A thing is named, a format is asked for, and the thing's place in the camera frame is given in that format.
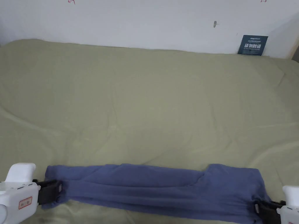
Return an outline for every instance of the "sign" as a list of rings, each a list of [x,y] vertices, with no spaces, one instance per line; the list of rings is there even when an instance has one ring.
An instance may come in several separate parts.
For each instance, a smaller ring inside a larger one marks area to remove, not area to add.
[[[19,202],[19,209],[25,208],[26,206],[31,205],[32,197],[26,198]]]
[[[262,56],[267,39],[267,36],[244,35],[238,54]]]

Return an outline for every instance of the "fabric fold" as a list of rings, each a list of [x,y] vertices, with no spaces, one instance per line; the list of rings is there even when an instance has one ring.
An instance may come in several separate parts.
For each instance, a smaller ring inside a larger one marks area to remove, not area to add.
[[[255,200],[268,200],[257,169],[211,164],[205,171],[146,165],[49,166],[46,180],[62,180],[52,208],[68,200],[175,217],[262,223]]]

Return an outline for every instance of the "white wall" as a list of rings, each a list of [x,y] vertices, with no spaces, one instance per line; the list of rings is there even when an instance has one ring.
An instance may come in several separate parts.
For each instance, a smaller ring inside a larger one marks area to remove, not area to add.
[[[299,0],[1,0],[0,45],[39,38],[90,45],[236,53],[269,35],[264,55],[290,56]],[[219,25],[213,27],[214,21]]]

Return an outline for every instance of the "bed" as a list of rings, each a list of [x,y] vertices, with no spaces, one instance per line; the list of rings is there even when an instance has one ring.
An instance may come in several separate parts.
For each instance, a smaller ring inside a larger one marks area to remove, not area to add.
[[[17,162],[260,170],[299,185],[299,63],[260,56],[53,43],[0,48],[0,179]],[[224,223],[70,201],[24,223]]]

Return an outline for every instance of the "chinese characters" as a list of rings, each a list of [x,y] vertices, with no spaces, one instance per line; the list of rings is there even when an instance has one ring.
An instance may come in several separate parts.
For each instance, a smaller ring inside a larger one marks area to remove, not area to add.
[[[261,48],[261,44],[245,44],[244,47],[249,47],[249,48],[257,48],[260,49]]]

